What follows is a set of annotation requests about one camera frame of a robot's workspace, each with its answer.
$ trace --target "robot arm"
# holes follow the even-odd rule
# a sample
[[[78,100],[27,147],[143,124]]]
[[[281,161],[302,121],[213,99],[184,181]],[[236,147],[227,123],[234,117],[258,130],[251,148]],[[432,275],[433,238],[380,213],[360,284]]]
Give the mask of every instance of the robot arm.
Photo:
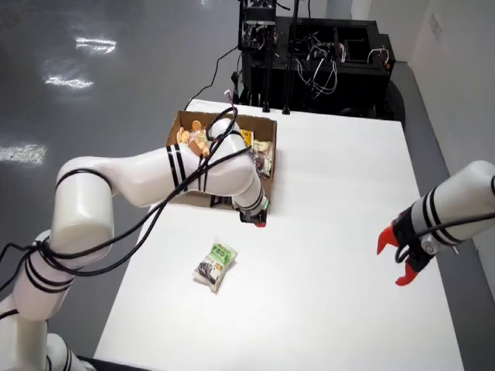
[[[216,138],[227,130],[225,118],[211,127]],[[237,124],[234,130],[239,131]],[[228,135],[212,154],[210,164],[245,149],[240,135]],[[121,193],[131,204],[149,206],[164,200],[198,169],[200,159],[187,145],[173,145],[130,158],[75,158],[57,178],[50,249],[59,254],[87,251],[114,237],[112,196]],[[265,221],[265,191],[248,153],[210,168],[184,192],[200,191],[232,196],[241,219]],[[78,269],[104,257],[111,246],[67,260],[64,267]],[[52,317],[62,305],[74,276],[43,257],[30,254],[15,284],[13,300],[19,314],[30,321]]]
[[[405,276],[396,284],[405,286],[438,253],[495,225],[495,166],[472,162],[453,177],[420,198],[386,228],[378,239],[378,253],[387,244],[396,246],[397,263],[405,260]],[[473,216],[474,222],[468,222]],[[450,222],[455,226],[440,227]]]

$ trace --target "snack package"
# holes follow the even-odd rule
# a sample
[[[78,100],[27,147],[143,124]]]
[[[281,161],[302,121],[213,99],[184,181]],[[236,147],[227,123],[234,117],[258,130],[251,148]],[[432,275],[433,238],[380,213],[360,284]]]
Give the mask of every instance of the snack package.
[[[254,163],[259,175],[270,178],[271,164],[273,162],[273,145],[270,141],[253,142]]]
[[[207,132],[203,129],[203,125],[195,120],[192,123],[192,131],[180,128],[177,132],[177,143],[184,143],[196,154],[196,156],[208,157],[210,148],[208,147]]]
[[[224,279],[225,272],[229,269],[236,256],[236,250],[215,240],[210,253],[196,267],[193,276],[198,281],[208,284],[211,291],[216,293],[221,281]]]
[[[244,139],[244,143],[246,143],[246,146],[252,147],[253,146],[254,133],[250,130],[241,129],[241,134],[242,134],[242,138]]]

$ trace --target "wire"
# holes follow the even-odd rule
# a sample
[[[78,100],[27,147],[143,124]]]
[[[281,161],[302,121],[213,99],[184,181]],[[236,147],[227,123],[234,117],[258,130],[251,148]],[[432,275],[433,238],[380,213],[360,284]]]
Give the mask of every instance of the wire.
[[[5,254],[9,250],[9,248],[13,248],[13,249],[16,249],[18,251],[26,251],[26,250],[28,250],[27,247],[22,247],[22,246],[19,246],[19,245],[15,244],[15,243],[7,243],[5,245],[5,247],[3,248],[2,253],[0,254],[0,263],[2,262],[3,257],[5,256]]]
[[[232,112],[232,118],[230,119],[230,123],[227,126],[227,129],[216,136],[215,138],[211,137],[210,135],[210,130],[213,127],[213,125],[218,122],[223,116],[228,114],[229,112]],[[162,213],[163,209],[165,208],[166,204],[175,196],[179,195],[190,183],[198,179],[201,175],[205,175],[205,178],[207,177],[207,172],[214,166],[219,165],[222,162],[228,161],[238,155],[242,155],[244,153],[247,153],[250,148],[244,148],[241,149],[240,151],[234,152],[232,154],[226,155],[223,158],[220,158],[216,160],[215,162],[210,163],[210,159],[212,158],[213,154],[216,152],[216,150],[220,147],[224,139],[230,135],[235,133],[234,131],[234,125],[235,125],[235,120],[237,118],[237,108],[232,106],[229,107],[228,109],[222,111],[220,114],[218,114],[210,123],[209,127],[207,128],[207,139],[209,141],[213,141],[212,144],[210,145],[210,155],[205,158],[204,162],[198,166],[198,169],[192,172],[182,183],[180,183],[163,201],[161,201],[158,205],[153,207],[144,218],[142,218],[135,226],[124,232],[123,234],[112,238],[104,243],[100,243],[99,245],[92,247],[90,249],[87,249],[85,251],[81,251],[79,253],[73,253],[73,254],[62,254],[62,253],[57,253],[53,250],[51,250],[49,244],[45,241],[40,242],[38,241],[35,246],[33,247],[20,247],[19,245],[14,245],[14,244],[8,244],[5,246],[4,250],[7,250],[9,247],[15,247],[15,248],[20,248],[23,250],[29,250],[22,259],[19,261],[19,264],[15,270],[15,273],[8,279],[7,282],[5,282],[2,287],[0,288],[0,291],[4,290],[12,281],[15,279],[15,277],[19,274],[19,271],[22,267],[22,264],[26,259],[30,257],[30,255],[34,254],[35,252],[40,252],[42,258],[50,265],[55,267],[56,269],[66,272],[68,274],[72,274],[73,276],[80,276],[80,277],[93,277],[97,276],[100,274],[107,273],[109,271],[114,270],[115,268],[121,266],[123,263],[125,263],[127,260],[129,260],[144,244],[144,242],[147,240],[149,237],[149,234],[152,232],[153,227],[155,226],[160,214]],[[203,191],[206,190],[206,180],[205,180],[205,185],[203,187]],[[115,263],[99,269],[95,271],[79,271],[78,269],[71,269],[66,267],[65,265],[61,264],[58,260],[69,260],[69,259],[76,259],[78,257],[84,257],[89,254],[92,254],[96,251],[102,250],[105,247],[108,247],[112,245],[114,242],[118,242],[119,240],[124,239],[125,237],[129,236],[131,233],[135,232],[140,226],[142,226],[151,216],[153,216],[153,219],[151,223],[149,224],[148,229],[145,231],[145,234],[143,237],[140,239],[140,241],[136,244],[136,246],[126,255],[124,255],[120,260],[116,261]]]
[[[237,58],[237,70],[236,70],[236,73],[237,75],[239,76],[239,62],[241,61],[241,57],[242,57],[242,52],[239,53],[239,57]]]
[[[457,219],[452,222],[448,223],[443,223],[439,224],[436,226],[432,226],[430,228],[427,228],[425,230],[422,230],[421,232],[416,233],[412,239],[416,239],[419,237],[423,237],[425,234],[435,232],[436,230],[442,230],[444,228],[450,228],[451,226],[463,226],[464,224],[471,224],[475,222],[482,222],[484,220],[490,220],[490,219],[495,219],[495,213],[488,213],[488,214],[483,214],[483,215],[475,215],[475,216],[468,216],[466,218],[462,219]]]
[[[11,315],[18,315],[18,314],[19,314],[19,312],[17,311],[17,309],[12,309],[10,311],[6,311],[5,313],[0,314],[0,321],[3,318],[7,318],[7,317],[10,317]]]
[[[462,219],[457,219],[452,222],[447,222],[447,223],[442,223],[436,226],[432,226],[430,228],[427,228],[425,230],[422,230],[421,232],[416,233],[413,237],[411,237],[411,240],[417,240],[420,237],[423,237],[425,234],[429,234],[432,232],[435,232],[436,230],[443,230],[445,228],[449,228],[451,226],[463,226],[465,224],[471,224],[471,223],[476,223],[476,222],[482,222],[484,220],[491,220],[495,219],[495,213],[488,213],[488,214],[482,214],[482,215],[475,215],[475,216],[468,216],[466,218]],[[402,251],[406,246],[409,245],[409,242],[407,242],[404,246],[398,247],[397,251],[395,251],[395,261],[396,263],[402,263],[406,257],[409,256],[411,253],[410,249],[407,249],[403,254]]]
[[[187,102],[186,106],[184,107],[184,111],[187,110],[188,106],[191,104],[191,102],[193,101],[194,98],[198,97],[202,92],[204,92],[206,89],[208,89],[209,87],[212,87],[213,86],[213,83],[215,82],[215,78],[217,77],[217,72],[218,72],[218,63],[223,59],[225,58],[226,56],[228,56],[230,53],[232,53],[235,49],[237,49],[237,46],[235,46],[234,48],[232,48],[231,50],[229,50],[228,52],[226,52],[224,55],[222,55],[220,58],[217,59],[217,66],[215,67],[215,73],[213,74],[213,79],[211,80],[211,83],[210,85],[206,85],[203,89],[201,89],[197,94],[195,94],[191,99],[189,99],[189,102]]]
[[[373,54],[374,52],[380,52],[380,54],[381,54],[381,52],[387,52],[387,59],[385,60],[385,66],[386,66],[386,65],[387,65],[387,63],[388,63],[388,59],[390,58],[390,54],[388,53],[388,50],[387,50],[387,49],[385,49],[385,48],[372,49],[372,50],[370,51],[370,53],[368,54],[367,64],[370,64],[370,56],[371,56],[371,54]]]
[[[258,47],[258,50],[263,49],[263,46],[265,46],[265,37],[264,36],[262,37],[263,37],[263,43]]]
[[[297,72],[299,73],[299,77],[301,78],[302,82],[306,85],[309,83],[309,80],[306,81],[304,80],[304,77],[302,77],[302,65],[301,65],[301,62],[299,62],[299,60],[297,58],[294,58],[294,60],[297,62]]]
[[[291,9],[290,9],[289,7],[287,7],[287,6],[285,6],[285,5],[282,5],[282,4],[280,4],[279,2],[277,2],[277,5],[278,5],[279,7],[281,7],[282,9],[285,9],[285,10],[287,10],[287,11],[289,11],[289,12],[291,11]]]
[[[326,83],[325,83],[325,86],[323,88],[321,88],[318,92],[318,94],[316,95],[316,97],[314,97],[313,99],[316,99],[320,94],[325,94],[325,95],[330,95],[331,93],[333,93],[335,91],[335,89],[337,88],[337,68],[336,68],[336,63],[335,61],[332,62],[332,65],[333,65],[333,68],[332,68],[332,72],[330,73],[330,75],[328,76],[328,79],[326,80]],[[329,90],[326,89],[326,85],[328,85],[328,82],[330,81],[330,79],[332,78],[332,75],[335,73],[335,81],[333,83],[333,87]]]
[[[316,75],[318,74],[318,70],[319,70],[319,68],[322,65],[324,60],[325,60],[325,58],[322,58],[322,60],[319,61],[319,65],[316,67],[315,76],[312,77],[313,80],[316,78]]]
[[[340,61],[342,63],[345,63],[347,58],[346,47],[342,43],[339,43],[339,46],[340,46],[340,50],[342,50],[342,56],[340,57]]]

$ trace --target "black cable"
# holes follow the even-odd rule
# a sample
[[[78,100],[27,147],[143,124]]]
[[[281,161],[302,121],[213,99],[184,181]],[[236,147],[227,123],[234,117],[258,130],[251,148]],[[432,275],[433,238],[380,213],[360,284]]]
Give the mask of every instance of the black cable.
[[[217,72],[218,72],[218,63],[223,59],[225,58],[226,56],[228,56],[230,53],[232,53],[235,49],[237,49],[237,45],[232,48],[231,50],[229,50],[228,52],[226,52],[224,55],[222,55],[220,58],[217,59],[217,66],[215,67],[215,73],[213,74],[213,79],[211,80],[211,83],[210,85],[206,85],[203,89],[201,89],[197,94],[195,94],[191,99],[189,99],[189,102],[187,102],[186,106],[184,107],[184,110],[186,111],[188,106],[191,104],[191,102],[193,101],[194,98],[198,97],[202,92],[204,92],[206,89],[208,89],[209,87],[212,87],[213,86],[213,83],[215,82],[215,78],[217,77]]]
[[[490,219],[495,219],[495,213],[488,213],[488,214],[482,214],[482,215],[468,216],[466,218],[457,219],[457,220],[454,220],[452,222],[438,224],[436,226],[432,226],[430,228],[427,228],[425,230],[422,230],[421,232],[416,233],[412,237],[412,239],[423,237],[425,234],[428,234],[428,233],[431,233],[431,232],[435,232],[436,230],[442,230],[444,228],[450,228],[451,226],[462,226],[464,224],[470,224],[470,223],[475,223],[475,222],[482,222],[484,220],[490,220]]]
[[[407,249],[403,254],[401,254],[404,248],[405,246],[399,246],[397,248],[397,251],[395,251],[395,263],[397,264],[402,263],[405,260],[405,258],[408,257],[409,254],[411,253],[411,251]]]
[[[284,5],[280,4],[279,2],[277,2],[277,5],[278,5],[279,7],[281,7],[282,9],[288,10],[289,12],[291,11],[291,9],[290,9],[289,7],[284,6]]]
[[[19,314],[19,312],[17,311],[17,309],[12,309],[10,311],[6,311],[5,313],[0,314],[0,321],[3,318],[7,318],[7,317],[10,317],[11,315],[18,315],[18,314]]]
[[[239,57],[237,58],[237,69],[236,69],[236,74],[237,76],[239,76],[239,62],[241,61],[241,57],[242,57],[242,52],[239,53]]]
[[[211,130],[212,126],[216,122],[218,122],[223,116],[225,116],[225,114],[227,114],[227,113],[229,113],[231,111],[233,112],[233,117],[231,118],[230,123],[227,126],[227,129],[223,133],[221,133],[218,136],[216,136],[215,138],[212,138],[210,136],[210,130]],[[189,177],[187,177],[186,179],[184,179],[184,181],[182,183],[180,183],[169,194],[169,196],[167,196],[166,199],[164,199],[157,206],[155,206],[153,209],[151,209],[146,214],[146,216],[139,223],[137,223],[135,226],[133,226],[131,229],[129,229],[128,231],[124,232],[123,234],[121,234],[121,235],[119,235],[119,236],[117,236],[117,237],[115,237],[115,238],[113,238],[113,239],[111,239],[109,241],[106,241],[105,243],[101,243],[101,244],[97,245],[96,247],[92,247],[92,248],[90,248],[88,250],[85,250],[85,251],[82,251],[82,252],[79,252],[79,253],[74,253],[74,254],[61,254],[61,253],[57,253],[57,252],[55,252],[55,251],[53,251],[53,250],[50,249],[50,246],[49,246],[49,244],[47,243],[46,240],[43,241],[42,243],[39,242],[36,247],[33,247],[27,254],[25,254],[22,257],[21,261],[19,262],[18,268],[16,269],[16,272],[15,272],[14,276],[12,276],[11,279],[9,279],[9,281],[6,284],[3,285],[3,287],[0,289],[0,291],[3,288],[5,288],[6,285],[8,285],[10,282],[13,281],[13,279],[19,273],[20,267],[22,266],[22,263],[24,262],[24,260],[27,259],[30,254],[34,254],[36,251],[39,251],[40,253],[42,253],[41,254],[42,258],[48,264],[54,266],[56,269],[59,269],[60,271],[66,272],[68,274],[72,274],[74,276],[93,277],[93,276],[96,276],[96,275],[99,275],[99,274],[103,274],[103,273],[107,273],[109,271],[112,271],[115,268],[117,268],[120,265],[122,265],[125,261],[127,261],[128,259],[130,259],[132,257],[132,255],[134,255],[139,250],[139,248],[144,244],[144,242],[148,238],[149,234],[151,233],[153,227],[155,226],[156,221],[159,218],[159,215],[161,214],[161,212],[165,208],[165,205],[173,197],[175,197],[178,194],[180,194],[191,182],[193,182],[196,179],[198,179],[202,174],[206,174],[209,169],[213,168],[216,165],[219,165],[222,162],[228,161],[228,160],[230,160],[230,159],[232,159],[232,158],[234,158],[234,157],[236,157],[238,155],[242,155],[242,154],[244,154],[244,153],[246,153],[247,151],[250,150],[250,148],[244,148],[244,149],[242,149],[240,151],[237,151],[237,152],[232,153],[230,155],[224,156],[223,158],[220,158],[220,159],[216,160],[215,162],[209,163],[212,155],[220,147],[222,141],[228,135],[230,135],[230,134],[237,134],[236,131],[233,131],[236,118],[237,118],[237,108],[235,108],[235,107],[229,107],[228,109],[226,109],[223,112],[221,112],[217,117],[215,117],[215,119],[213,119],[211,121],[210,125],[207,128],[207,137],[213,140],[213,143],[210,146],[210,156],[208,156],[205,159],[205,161],[200,166],[198,166],[198,169],[196,171],[194,171],[193,173],[191,173],[189,175]],[[148,229],[146,230],[143,238],[141,238],[141,240],[136,244],[136,246],[129,253],[127,253],[120,260],[118,260],[117,262],[113,263],[112,265],[110,265],[108,267],[105,267],[105,268],[102,268],[102,269],[96,270],[96,271],[79,271],[79,270],[67,268],[67,267],[65,267],[64,265],[62,265],[57,260],[57,259],[75,259],[77,257],[87,256],[88,254],[92,254],[92,253],[94,253],[96,251],[99,251],[99,250],[101,250],[101,249],[109,246],[111,244],[111,241],[117,242],[117,241],[122,240],[123,238],[127,237],[133,231],[136,231],[137,230],[136,227],[141,226],[142,224],[144,224],[146,222],[146,220],[148,220],[152,215],[155,215],[155,216],[153,217],[153,220],[151,221],[151,223],[150,223]]]
[[[465,224],[482,222],[484,220],[490,220],[490,219],[495,219],[495,213],[468,216],[466,218],[457,219],[457,220],[454,220],[452,222],[438,224],[436,226],[432,226],[430,228],[422,230],[421,232],[416,233],[411,238],[411,240],[419,239],[420,237],[423,237],[425,234],[435,232],[436,230],[442,230],[444,228],[449,228],[451,226],[462,226]],[[402,251],[404,250],[404,248],[406,248],[407,245],[408,245],[408,243],[404,246],[398,247],[397,250],[395,251],[395,261],[397,263],[402,263],[410,255],[410,253],[411,253],[410,249],[407,249],[404,253],[402,253]]]
[[[0,287],[0,292],[4,291],[5,288],[7,286],[9,286],[14,280],[15,278],[17,277],[17,275],[19,274],[19,272],[21,271],[21,267],[22,265],[24,264],[24,260],[27,259],[28,257],[28,254],[30,254],[31,251],[29,251],[27,254],[25,254],[24,256],[22,256],[21,260],[19,261],[19,263],[17,264],[17,268],[15,269],[15,272],[14,274]]]
[[[5,245],[5,247],[3,248],[2,253],[0,254],[0,263],[2,262],[3,257],[5,256],[5,254],[7,253],[7,250],[9,248],[16,249],[16,250],[19,250],[19,251],[26,251],[27,250],[26,247],[19,246],[19,245],[15,244],[15,243],[7,243]]]

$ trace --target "cardboard box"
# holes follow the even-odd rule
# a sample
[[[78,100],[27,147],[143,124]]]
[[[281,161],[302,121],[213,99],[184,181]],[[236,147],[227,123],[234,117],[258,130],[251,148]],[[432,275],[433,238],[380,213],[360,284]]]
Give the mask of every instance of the cardboard box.
[[[167,138],[166,145],[174,145],[177,140],[177,132],[182,127],[185,130],[191,130],[192,124],[194,120],[201,121],[203,127],[208,127],[210,122],[217,116],[218,114],[207,114],[204,112],[189,112],[189,111],[179,111],[177,113],[176,119],[173,122],[172,129],[169,132],[169,136]],[[226,115],[225,117],[232,118],[231,114]],[[246,116],[239,114],[236,120],[237,124],[241,129],[250,130],[254,132],[254,139],[258,141],[270,141],[273,145],[273,162],[271,164],[271,174],[270,179],[261,178],[261,183],[265,188],[265,194],[268,199],[272,198],[272,185],[275,178],[275,158],[276,158],[276,149],[277,149],[277,121],[270,120],[266,117],[254,117],[254,116]],[[199,192],[190,192],[186,197],[179,197],[180,201],[184,201],[185,198],[191,200],[196,200],[192,202],[198,206],[210,206],[210,195],[204,195]]]

